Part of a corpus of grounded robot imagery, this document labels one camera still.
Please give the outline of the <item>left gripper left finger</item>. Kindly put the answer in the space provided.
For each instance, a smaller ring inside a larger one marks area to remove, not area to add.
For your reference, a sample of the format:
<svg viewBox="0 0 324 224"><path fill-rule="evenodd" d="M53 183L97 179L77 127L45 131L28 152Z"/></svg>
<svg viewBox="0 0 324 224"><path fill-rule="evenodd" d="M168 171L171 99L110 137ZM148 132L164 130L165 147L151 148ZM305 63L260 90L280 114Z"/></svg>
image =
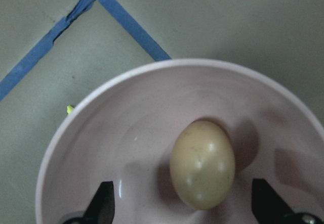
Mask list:
<svg viewBox="0 0 324 224"><path fill-rule="evenodd" d="M102 182L83 216L73 217L63 223L113 223L115 198L113 181Z"/></svg>

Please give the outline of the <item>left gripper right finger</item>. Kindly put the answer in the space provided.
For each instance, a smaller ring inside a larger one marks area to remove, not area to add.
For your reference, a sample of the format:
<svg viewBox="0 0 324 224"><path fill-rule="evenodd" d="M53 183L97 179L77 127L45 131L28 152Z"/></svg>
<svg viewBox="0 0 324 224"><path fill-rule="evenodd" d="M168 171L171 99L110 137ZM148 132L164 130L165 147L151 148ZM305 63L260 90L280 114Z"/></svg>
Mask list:
<svg viewBox="0 0 324 224"><path fill-rule="evenodd" d="M251 209L258 223L323 223L317 215L293 211L263 178L252 180Z"/></svg>

